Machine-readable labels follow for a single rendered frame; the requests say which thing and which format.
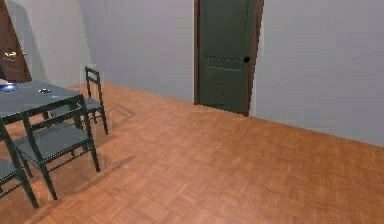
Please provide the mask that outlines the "dark green room door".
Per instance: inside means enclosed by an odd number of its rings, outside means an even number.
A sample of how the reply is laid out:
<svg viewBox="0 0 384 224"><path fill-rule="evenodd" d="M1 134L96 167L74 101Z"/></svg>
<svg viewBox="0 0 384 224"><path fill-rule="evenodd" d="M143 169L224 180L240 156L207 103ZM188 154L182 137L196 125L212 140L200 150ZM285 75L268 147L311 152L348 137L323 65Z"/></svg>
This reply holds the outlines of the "dark green room door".
<svg viewBox="0 0 384 224"><path fill-rule="evenodd" d="M194 0L196 105L250 113L264 1Z"/></svg>

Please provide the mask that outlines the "dark grey dining chair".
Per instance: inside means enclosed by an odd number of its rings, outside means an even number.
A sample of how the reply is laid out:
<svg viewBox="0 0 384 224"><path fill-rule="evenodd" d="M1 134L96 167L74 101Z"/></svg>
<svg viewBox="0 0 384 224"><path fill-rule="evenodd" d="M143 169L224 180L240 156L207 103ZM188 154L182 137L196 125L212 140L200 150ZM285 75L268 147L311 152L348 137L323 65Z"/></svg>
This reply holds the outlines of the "dark grey dining chair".
<svg viewBox="0 0 384 224"><path fill-rule="evenodd" d="M101 118L103 122L103 128L105 134L108 134L108 124L106 119L106 112L103 102L103 93L102 93L102 85L101 85L101 77L100 73L88 66L85 67L85 78L86 78L86 86L87 86L87 94L88 96L84 98L87 113L91 114L90 120L93 120L94 123L97 123L97 119ZM98 99L94 99L92 97L91 85L93 83L97 86L98 91Z"/></svg>
<svg viewBox="0 0 384 224"><path fill-rule="evenodd" d="M30 182L27 179L26 173L22 168L13 141L11 140L11 137L2 120L0 120L0 142L1 141L5 143L11 160L8 161L4 158L0 158L0 199L4 198L6 195L11 193L18 187L22 187L32 206L35 209L38 209L39 203L37 202ZM17 180L18 183L9 188L8 190L3 190L3 186L11 180Z"/></svg>
<svg viewBox="0 0 384 224"><path fill-rule="evenodd" d="M58 107L68 106L69 111L32 123L31 117ZM82 94L32 108L20 113L26 136L14 141L15 150L30 178L29 165L42 175L54 200L57 194L50 172L90 153L95 170L100 171L98 155L90 127L85 99Z"/></svg>

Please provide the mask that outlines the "dark grey dining table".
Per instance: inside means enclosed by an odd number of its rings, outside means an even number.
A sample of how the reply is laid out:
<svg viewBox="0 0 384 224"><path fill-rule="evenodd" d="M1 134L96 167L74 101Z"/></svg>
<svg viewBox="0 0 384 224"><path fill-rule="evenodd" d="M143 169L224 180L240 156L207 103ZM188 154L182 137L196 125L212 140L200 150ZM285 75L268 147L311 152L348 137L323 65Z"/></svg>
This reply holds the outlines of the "dark grey dining table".
<svg viewBox="0 0 384 224"><path fill-rule="evenodd" d="M40 89L49 89L52 92L42 94ZM40 114L64 105L75 104L73 113L67 115L60 114L60 118L73 118L79 112L80 116L87 117L84 96L75 91L48 84L42 81L31 81L20 83L15 91L0 92L0 120L6 125L22 120L22 114ZM59 141L66 139L83 141L92 136L90 129L84 131L66 122L52 124L50 127L46 123L38 124L37 130L33 131L33 136L37 141L49 139Z"/></svg>

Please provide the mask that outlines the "brown wooden room door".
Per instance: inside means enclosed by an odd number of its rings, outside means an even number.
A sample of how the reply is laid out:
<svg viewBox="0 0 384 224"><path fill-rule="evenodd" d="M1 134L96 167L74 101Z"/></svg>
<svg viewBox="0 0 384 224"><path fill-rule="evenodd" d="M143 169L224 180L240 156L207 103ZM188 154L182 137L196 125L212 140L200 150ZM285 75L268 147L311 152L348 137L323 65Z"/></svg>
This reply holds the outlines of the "brown wooden room door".
<svg viewBox="0 0 384 224"><path fill-rule="evenodd" d="M4 54L13 51L17 52L14 58ZM0 0L0 66L7 80L21 83L32 80L5 0Z"/></svg>

